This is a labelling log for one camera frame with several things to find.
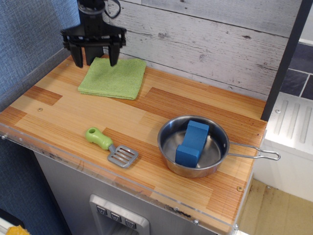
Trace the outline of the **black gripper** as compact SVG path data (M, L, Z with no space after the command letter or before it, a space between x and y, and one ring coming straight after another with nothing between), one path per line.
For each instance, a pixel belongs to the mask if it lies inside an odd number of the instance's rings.
M126 44L126 29L104 22L102 13L89 15L80 11L79 19L79 25L61 30L64 46L70 47L75 65L79 68L83 67L81 47L108 46L110 65L115 66L120 48Z

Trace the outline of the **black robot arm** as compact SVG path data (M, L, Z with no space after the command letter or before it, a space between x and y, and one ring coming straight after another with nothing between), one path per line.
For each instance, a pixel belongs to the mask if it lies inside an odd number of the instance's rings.
M120 49L126 44L127 30L106 23L103 20L103 14L115 19L120 14L120 10L111 16L103 0L79 0L77 5L80 24L61 31L64 48L70 51L75 65L81 68L83 67L83 48L86 63L91 65L96 57L104 55L103 48L107 47L110 65L115 66Z

